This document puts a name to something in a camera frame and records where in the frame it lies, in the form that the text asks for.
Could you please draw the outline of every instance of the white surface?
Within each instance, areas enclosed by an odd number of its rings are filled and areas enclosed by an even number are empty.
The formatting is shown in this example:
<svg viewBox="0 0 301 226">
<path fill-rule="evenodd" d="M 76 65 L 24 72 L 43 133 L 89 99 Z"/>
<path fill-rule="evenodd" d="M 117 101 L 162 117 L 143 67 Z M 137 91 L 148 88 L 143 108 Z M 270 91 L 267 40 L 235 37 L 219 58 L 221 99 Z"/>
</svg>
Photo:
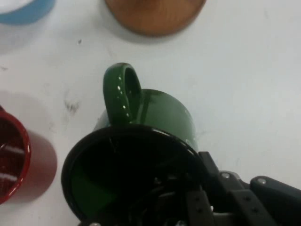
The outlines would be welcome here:
<svg viewBox="0 0 301 226">
<path fill-rule="evenodd" d="M 31 2 L 33 2 L 33 0 L 0 0 L 0 14 L 10 13 Z"/>
<path fill-rule="evenodd" d="M 58 157 L 50 188 L 31 203 L 1 205 L 1 225 L 77 225 L 62 164 L 105 109 L 103 73 L 116 62 L 187 106 L 200 151 L 220 169 L 301 189 L 300 9 L 298 0 L 208 0 L 188 29 L 162 39 L 123 29 L 100 0 L 60 0 L 35 24 L 0 25 L 0 104 Z"/>
</svg>

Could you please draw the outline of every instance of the wooden coaster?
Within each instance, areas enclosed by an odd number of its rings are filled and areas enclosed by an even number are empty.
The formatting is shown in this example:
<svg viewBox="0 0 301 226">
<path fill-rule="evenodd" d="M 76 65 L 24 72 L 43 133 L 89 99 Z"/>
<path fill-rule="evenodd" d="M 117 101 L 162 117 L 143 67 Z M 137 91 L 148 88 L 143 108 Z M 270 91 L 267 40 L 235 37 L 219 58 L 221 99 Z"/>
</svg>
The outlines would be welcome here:
<svg viewBox="0 0 301 226">
<path fill-rule="evenodd" d="M 115 18 L 128 29 L 152 36 L 183 29 L 206 0 L 105 0 Z"/>
</svg>

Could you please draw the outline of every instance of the robotic arm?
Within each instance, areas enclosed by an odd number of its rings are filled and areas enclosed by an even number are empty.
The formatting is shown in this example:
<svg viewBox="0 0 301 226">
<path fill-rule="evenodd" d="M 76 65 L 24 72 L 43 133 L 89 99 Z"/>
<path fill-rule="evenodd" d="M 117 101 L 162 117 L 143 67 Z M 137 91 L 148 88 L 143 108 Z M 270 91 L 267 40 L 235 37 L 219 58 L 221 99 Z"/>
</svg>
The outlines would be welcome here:
<svg viewBox="0 0 301 226">
<path fill-rule="evenodd" d="M 243 182 L 199 152 L 197 178 L 163 174 L 130 205 L 116 202 L 79 226 L 300 226 L 301 191 L 268 177 Z"/>
</svg>

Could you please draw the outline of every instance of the blue bowl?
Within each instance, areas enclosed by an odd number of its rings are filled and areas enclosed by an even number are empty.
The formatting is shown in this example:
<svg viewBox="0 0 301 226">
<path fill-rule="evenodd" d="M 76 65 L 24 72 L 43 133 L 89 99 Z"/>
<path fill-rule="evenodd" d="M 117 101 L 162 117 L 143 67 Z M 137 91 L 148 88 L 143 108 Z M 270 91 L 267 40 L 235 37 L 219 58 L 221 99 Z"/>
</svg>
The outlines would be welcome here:
<svg viewBox="0 0 301 226">
<path fill-rule="evenodd" d="M 35 0 L 16 11 L 0 14 L 3 24 L 30 24 L 45 16 L 54 6 L 55 0 Z"/>
</svg>

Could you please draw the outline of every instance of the bolt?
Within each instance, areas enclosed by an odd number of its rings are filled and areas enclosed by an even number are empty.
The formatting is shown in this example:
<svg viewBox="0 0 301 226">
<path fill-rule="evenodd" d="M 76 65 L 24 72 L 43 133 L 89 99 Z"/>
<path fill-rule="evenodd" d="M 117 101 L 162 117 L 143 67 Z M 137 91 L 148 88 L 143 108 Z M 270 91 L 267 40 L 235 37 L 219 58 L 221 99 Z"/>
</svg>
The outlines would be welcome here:
<svg viewBox="0 0 301 226">
<path fill-rule="evenodd" d="M 267 181 L 263 178 L 259 178 L 257 181 L 263 185 L 265 185 L 267 183 Z"/>
<path fill-rule="evenodd" d="M 228 178 L 230 178 L 230 174 L 229 173 L 222 173 L 222 177 L 228 179 Z"/>
</svg>

